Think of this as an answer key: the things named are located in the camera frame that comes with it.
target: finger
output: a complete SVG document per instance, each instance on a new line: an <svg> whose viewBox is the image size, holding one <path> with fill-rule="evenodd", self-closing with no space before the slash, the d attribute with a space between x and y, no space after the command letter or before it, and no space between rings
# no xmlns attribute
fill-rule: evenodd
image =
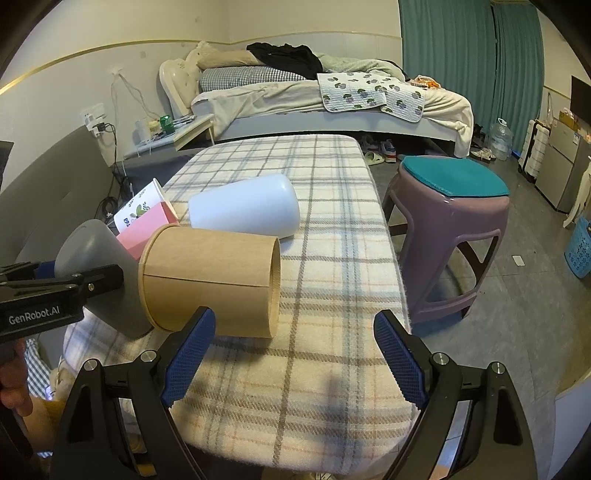
<svg viewBox="0 0 591 480"><path fill-rule="evenodd" d="M21 417L28 417L31 413L33 413L33 400L29 395L28 389L25 401L19 407L17 407L17 413Z"/></svg>
<svg viewBox="0 0 591 480"><path fill-rule="evenodd" d="M27 349L27 344L23 338L17 340L16 344L14 345L14 351L17 353L17 356L20 358L25 358L25 350Z"/></svg>
<svg viewBox="0 0 591 480"><path fill-rule="evenodd" d="M15 388L27 384L27 364L22 358L14 358L0 367L0 384Z"/></svg>
<svg viewBox="0 0 591 480"><path fill-rule="evenodd" d="M29 389L27 386L18 388L3 388L0 390L0 400L6 408L21 408L28 406L30 401Z"/></svg>

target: plaid blanket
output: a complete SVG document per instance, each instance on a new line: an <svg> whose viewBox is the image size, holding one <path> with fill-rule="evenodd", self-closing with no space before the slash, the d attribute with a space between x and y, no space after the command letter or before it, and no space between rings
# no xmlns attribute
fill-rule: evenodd
<svg viewBox="0 0 591 480"><path fill-rule="evenodd" d="M374 341L378 311L407 315L357 142L289 135L219 144L199 152L164 190L188 225L187 201L196 193L277 172L294 185L302 218L295 236L281 241L277 335L215 338L171 412L187 442L215 455L296 471L363 471L404 440L411 404ZM153 331L129 341L87 314L68 328L64 357L75 371L93 357L131 361L164 338Z"/></svg>

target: white paper on floor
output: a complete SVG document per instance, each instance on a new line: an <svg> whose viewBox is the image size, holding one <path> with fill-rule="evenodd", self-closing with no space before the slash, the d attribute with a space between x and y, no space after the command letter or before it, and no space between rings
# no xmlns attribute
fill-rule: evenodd
<svg viewBox="0 0 591 480"><path fill-rule="evenodd" d="M525 262L523 261L523 258L521 258L520 255L513 255L513 262L515 262L515 265L517 265L518 267L525 266Z"/></svg>

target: kraft paper cylinder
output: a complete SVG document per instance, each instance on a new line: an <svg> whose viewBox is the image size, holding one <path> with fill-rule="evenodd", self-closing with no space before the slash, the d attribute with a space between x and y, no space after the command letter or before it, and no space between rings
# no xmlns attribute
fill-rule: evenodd
<svg viewBox="0 0 591 480"><path fill-rule="evenodd" d="M273 338L281 259L277 237L166 225L139 261L148 320L177 332L197 307L216 315L216 335Z"/></svg>

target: checkered pillow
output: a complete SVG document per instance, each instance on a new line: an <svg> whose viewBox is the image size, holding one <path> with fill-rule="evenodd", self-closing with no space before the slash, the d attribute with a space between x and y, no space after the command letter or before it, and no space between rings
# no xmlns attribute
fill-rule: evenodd
<svg viewBox="0 0 591 480"><path fill-rule="evenodd" d="M204 70L199 85L202 92L211 92L212 90L243 87L253 83L297 82L305 79L297 73L284 72L272 67L219 67Z"/></svg>

